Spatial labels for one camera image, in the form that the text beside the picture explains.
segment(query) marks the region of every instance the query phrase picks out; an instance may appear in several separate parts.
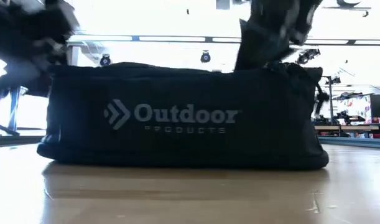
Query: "chevron logo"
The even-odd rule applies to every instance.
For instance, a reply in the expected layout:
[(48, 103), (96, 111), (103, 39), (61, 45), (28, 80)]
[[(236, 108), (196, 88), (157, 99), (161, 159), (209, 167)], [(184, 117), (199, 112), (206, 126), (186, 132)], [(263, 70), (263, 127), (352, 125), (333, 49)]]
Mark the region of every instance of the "chevron logo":
[(108, 123), (113, 125), (114, 130), (118, 130), (131, 117), (130, 111), (123, 105), (121, 100), (114, 99), (104, 110), (104, 117), (108, 118)]

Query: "metal pole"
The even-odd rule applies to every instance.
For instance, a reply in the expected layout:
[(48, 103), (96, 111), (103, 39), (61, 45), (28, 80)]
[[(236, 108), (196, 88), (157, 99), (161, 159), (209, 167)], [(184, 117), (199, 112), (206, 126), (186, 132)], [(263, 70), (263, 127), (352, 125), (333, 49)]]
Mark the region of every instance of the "metal pole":
[(327, 77), (329, 82), (329, 108), (331, 110), (331, 125), (333, 125), (333, 103), (332, 103), (332, 78)]

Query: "duffel bag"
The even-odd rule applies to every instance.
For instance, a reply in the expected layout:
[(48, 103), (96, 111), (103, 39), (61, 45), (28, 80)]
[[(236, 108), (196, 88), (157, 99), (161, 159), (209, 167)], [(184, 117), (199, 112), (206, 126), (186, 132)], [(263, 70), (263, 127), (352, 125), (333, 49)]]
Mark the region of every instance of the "duffel bag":
[(310, 119), (321, 68), (279, 64), (225, 74), (120, 63), (52, 70), (41, 156), (141, 167), (328, 164)]

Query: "black fabric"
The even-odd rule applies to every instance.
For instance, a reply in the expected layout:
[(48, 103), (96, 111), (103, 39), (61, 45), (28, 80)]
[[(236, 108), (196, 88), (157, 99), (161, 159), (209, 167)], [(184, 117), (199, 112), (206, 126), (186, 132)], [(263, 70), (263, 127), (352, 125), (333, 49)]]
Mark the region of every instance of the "black fabric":
[[(310, 119), (321, 68), (290, 65), (286, 70), (222, 74), (120, 63), (59, 66), (53, 72), (41, 156), (74, 164), (142, 167), (307, 170), (328, 164)], [(108, 107), (120, 111), (114, 100), (130, 113), (116, 129), (123, 115), (109, 124)], [(140, 104), (153, 109), (149, 121), (136, 119)], [(188, 105), (193, 105), (192, 123), (170, 113), (169, 122), (155, 120), (158, 111), (175, 113)], [(219, 110), (226, 122), (218, 123)], [(139, 111), (146, 118), (145, 109)], [(206, 111), (215, 123), (202, 123), (204, 116), (197, 122), (196, 113)]]

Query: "light wood surface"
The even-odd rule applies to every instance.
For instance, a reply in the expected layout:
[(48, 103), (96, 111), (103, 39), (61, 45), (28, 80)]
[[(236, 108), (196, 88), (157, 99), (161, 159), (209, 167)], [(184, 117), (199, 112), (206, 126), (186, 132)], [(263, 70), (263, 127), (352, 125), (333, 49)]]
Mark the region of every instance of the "light wood surface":
[(380, 150), (313, 172), (61, 166), (0, 148), (0, 224), (380, 224)]
[[(316, 130), (339, 130), (339, 126), (315, 126)], [(372, 131), (372, 130), (379, 130), (378, 126), (342, 126), (342, 130), (344, 131)]]

